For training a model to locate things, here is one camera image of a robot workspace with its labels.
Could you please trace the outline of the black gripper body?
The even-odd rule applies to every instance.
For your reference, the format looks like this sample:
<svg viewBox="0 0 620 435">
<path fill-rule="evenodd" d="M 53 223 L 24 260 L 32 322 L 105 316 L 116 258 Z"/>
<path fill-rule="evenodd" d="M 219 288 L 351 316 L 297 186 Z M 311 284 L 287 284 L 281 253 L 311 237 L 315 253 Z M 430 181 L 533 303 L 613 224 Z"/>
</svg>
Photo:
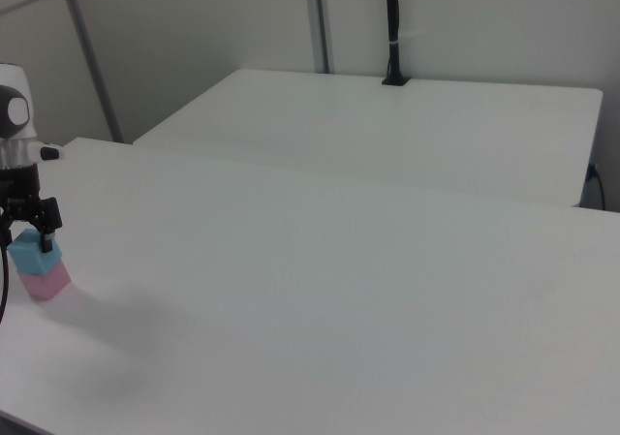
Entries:
<svg viewBox="0 0 620 435">
<path fill-rule="evenodd" d="M 40 191 L 37 165 L 1 170 L 1 225 L 23 221 L 45 226 L 47 210 Z"/>
</svg>

